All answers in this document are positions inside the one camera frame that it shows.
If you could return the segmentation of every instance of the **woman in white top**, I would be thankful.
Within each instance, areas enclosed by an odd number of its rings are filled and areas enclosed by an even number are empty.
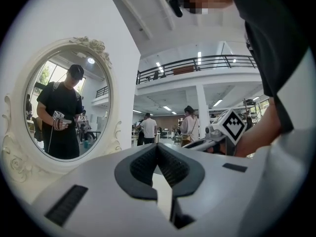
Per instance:
[[[191,142],[198,140],[198,118],[194,115],[194,110],[191,106],[184,109],[185,119],[183,120],[180,130],[184,135],[190,135]]]

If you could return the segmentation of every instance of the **black cap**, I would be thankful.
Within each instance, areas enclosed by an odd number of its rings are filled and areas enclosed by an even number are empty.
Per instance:
[[[70,66],[68,71],[73,79],[82,80],[84,74],[82,66],[73,64]]]
[[[195,8],[195,4],[190,3],[189,0],[178,0],[178,2],[191,14],[202,14],[202,9]]]

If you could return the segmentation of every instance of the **ceiling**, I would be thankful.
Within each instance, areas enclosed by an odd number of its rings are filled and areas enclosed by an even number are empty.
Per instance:
[[[89,76],[95,80],[103,81],[105,79],[105,75],[100,69],[97,62],[91,64],[88,62],[88,58],[90,55],[84,52],[78,52],[75,50],[62,52],[50,59],[51,62],[68,69],[73,64],[78,64],[83,67],[84,76]]]
[[[140,53],[139,70],[196,57],[213,55],[220,41],[244,42],[244,21],[234,5],[207,15],[183,10],[176,17],[165,0],[113,0]]]
[[[206,103],[209,109],[219,100],[223,101],[218,104],[216,109],[241,106],[243,99],[253,99],[260,97],[257,101],[261,102],[267,97],[263,94],[262,85],[258,84],[232,84],[232,85],[204,85]],[[196,88],[185,87],[174,90],[150,93],[146,95],[135,95],[134,110],[143,114],[151,113],[158,116],[172,115],[171,111],[166,110],[163,106],[169,107],[177,114],[183,114],[184,108],[188,105],[198,110],[198,95]]]

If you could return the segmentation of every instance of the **black pants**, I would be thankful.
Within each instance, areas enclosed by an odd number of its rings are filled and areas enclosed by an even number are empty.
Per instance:
[[[145,144],[155,143],[155,138],[144,138]]]
[[[88,140],[88,134],[90,134],[92,136],[93,139],[95,139],[95,136],[93,134],[93,132],[86,132],[84,133],[83,131],[80,133],[80,141],[82,142],[82,139],[84,138],[84,140]]]
[[[75,128],[68,129],[70,130],[62,136],[56,134],[59,131],[53,131],[51,141],[50,132],[44,132],[44,151],[58,159],[73,159],[79,157],[80,151]]]
[[[142,146],[144,144],[144,133],[140,132],[138,134],[138,140],[137,140],[137,145]]]

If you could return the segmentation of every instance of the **fluorescent light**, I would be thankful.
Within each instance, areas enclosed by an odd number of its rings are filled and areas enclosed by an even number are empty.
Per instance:
[[[213,105],[213,107],[217,106],[217,105],[218,105],[220,102],[222,102],[222,101],[223,101],[223,99],[218,100],[218,101],[216,102],[216,104]]]
[[[198,65],[201,65],[201,58],[200,58],[200,57],[202,56],[202,52],[198,52],[198,53],[197,53],[197,56],[199,57],[199,58],[197,59],[197,64],[198,64]]]
[[[157,65],[157,67],[160,69],[160,72],[163,73],[163,69],[162,69],[160,63],[159,63],[159,62],[156,62],[156,65]]]
[[[94,64],[95,61],[92,58],[88,58],[88,63]]]
[[[165,109],[167,109],[168,111],[171,111],[171,109],[168,106],[164,106]]]

